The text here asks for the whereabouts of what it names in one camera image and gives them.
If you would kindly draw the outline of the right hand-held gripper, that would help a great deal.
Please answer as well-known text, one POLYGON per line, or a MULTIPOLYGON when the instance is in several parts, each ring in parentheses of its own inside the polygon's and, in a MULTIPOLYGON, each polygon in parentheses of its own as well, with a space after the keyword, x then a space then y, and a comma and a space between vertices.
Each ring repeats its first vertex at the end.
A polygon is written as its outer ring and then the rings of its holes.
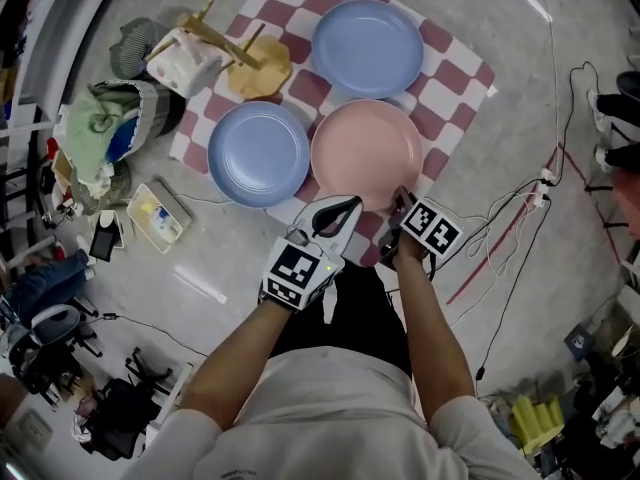
POLYGON ((411 236, 424 249, 432 266, 445 259, 462 236, 462 230, 445 214, 423 199, 417 199, 403 185, 393 196, 388 230, 379 241, 379 262, 393 268, 402 232, 411 236))

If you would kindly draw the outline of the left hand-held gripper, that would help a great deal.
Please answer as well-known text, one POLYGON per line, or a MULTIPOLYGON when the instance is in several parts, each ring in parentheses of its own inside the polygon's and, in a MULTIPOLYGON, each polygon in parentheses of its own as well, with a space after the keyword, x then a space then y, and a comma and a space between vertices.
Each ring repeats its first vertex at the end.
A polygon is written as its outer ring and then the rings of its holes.
POLYGON ((269 254, 260 298, 302 311, 344 269, 343 253, 361 215, 359 196, 338 195, 307 204, 294 227, 278 237, 269 254))

